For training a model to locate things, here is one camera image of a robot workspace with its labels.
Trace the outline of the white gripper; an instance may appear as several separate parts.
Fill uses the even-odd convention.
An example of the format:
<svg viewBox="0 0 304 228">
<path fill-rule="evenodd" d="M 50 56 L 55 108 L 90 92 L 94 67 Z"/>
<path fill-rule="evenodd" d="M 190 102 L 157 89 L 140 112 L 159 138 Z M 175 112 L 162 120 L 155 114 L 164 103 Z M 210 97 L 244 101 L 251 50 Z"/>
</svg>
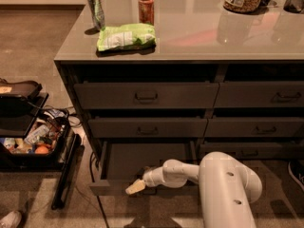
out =
<svg viewBox="0 0 304 228">
<path fill-rule="evenodd" d="M 142 180 L 135 180 L 130 186 L 125 189 L 127 195 L 133 195 L 141 192 L 145 186 L 156 187 L 164 184 L 163 172 L 161 167 L 151 168 L 145 166 Z"/>
</svg>

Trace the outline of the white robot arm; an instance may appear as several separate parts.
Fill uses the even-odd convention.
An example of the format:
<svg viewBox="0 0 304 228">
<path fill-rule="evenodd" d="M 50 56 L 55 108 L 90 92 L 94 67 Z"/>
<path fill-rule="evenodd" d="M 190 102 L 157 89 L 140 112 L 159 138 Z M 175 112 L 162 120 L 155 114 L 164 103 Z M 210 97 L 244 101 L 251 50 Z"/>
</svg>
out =
<svg viewBox="0 0 304 228">
<path fill-rule="evenodd" d="M 226 153 L 211 152 L 199 164 L 165 161 L 146 169 L 125 192 L 133 195 L 159 185 L 180 188 L 188 181 L 199 186 L 204 228 L 257 228 L 250 204 L 261 196 L 260 177 Z"/>
</svg>

